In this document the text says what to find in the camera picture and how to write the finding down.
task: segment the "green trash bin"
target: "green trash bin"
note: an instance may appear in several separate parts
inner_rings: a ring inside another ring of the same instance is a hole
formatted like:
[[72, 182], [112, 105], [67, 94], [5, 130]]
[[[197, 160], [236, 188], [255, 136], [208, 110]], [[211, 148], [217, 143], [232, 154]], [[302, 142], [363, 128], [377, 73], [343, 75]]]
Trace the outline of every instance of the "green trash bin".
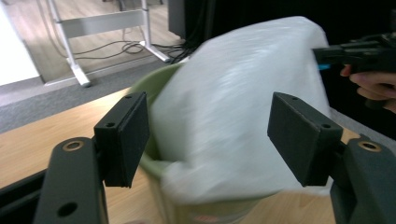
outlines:
[[[167, 81], [182, 63], [167, 65], [136, 82], [128, 93], [145, 91], [148, 110]], [[154, 137], [151, 135], [139, 166], [147, 174], [156, 204], [166, 224], [236, 224], [260, 201], [261, 198], [223, 201], [202, 204], [177, 204], [161, 190], [161, 176], [165, 168]]]

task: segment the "hand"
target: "hand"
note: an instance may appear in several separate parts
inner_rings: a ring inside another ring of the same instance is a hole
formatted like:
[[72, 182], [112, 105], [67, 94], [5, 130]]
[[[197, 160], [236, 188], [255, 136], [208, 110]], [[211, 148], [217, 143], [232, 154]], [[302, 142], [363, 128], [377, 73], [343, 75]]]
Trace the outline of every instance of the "hand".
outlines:
[[341, 76], [358, 84], [358, 94], [371, 100], [387, 101], [384, 108], [396, 114], [396, 73], [361, 72], [351, 73], [351, 65], [341, 71]]

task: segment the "wooden table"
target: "wooden table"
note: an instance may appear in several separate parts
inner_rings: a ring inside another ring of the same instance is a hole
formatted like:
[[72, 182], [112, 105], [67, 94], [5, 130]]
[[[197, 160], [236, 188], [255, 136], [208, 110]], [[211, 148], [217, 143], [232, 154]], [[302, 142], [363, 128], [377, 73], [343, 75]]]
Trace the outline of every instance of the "wooden table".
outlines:
[[[53, 148], [73, 137], [93, 137], [93, 126], [126, 93], [119, 91], [7, 133], [0, 134], [0, 188], [47, 168]], [[357, 134], [346, 130], [343, 141]], [[133, 187], [106, 188], [111, 224], [163, 220], [150, 194], [145, 174], [138, 170]], [[278, 193], [262, 200], [243, 224], [334, 223], [329, 196]]]

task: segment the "white wall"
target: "white wall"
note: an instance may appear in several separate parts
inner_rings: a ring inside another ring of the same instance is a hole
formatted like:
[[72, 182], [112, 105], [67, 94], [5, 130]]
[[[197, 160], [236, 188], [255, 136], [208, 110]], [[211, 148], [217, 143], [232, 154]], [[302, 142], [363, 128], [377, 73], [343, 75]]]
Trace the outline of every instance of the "white wall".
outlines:
[[0, 2], [0, 86], [38, 77], [26, 47], [8, 19]]

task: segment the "plastic bag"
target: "plastic bag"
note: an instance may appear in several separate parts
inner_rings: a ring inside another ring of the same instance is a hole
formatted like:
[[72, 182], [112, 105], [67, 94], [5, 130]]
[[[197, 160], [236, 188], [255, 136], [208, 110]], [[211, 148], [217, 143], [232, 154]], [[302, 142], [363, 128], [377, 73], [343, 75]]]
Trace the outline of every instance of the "plastic bag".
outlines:
[[206, 41], [150, 109], [164, 160], [163, 191], [178, 203], [265, 197], [301, 189], [267, 136], [274, 91], [329, 116], [312, 48], [323, 30], [303, 17], [266, 21]]

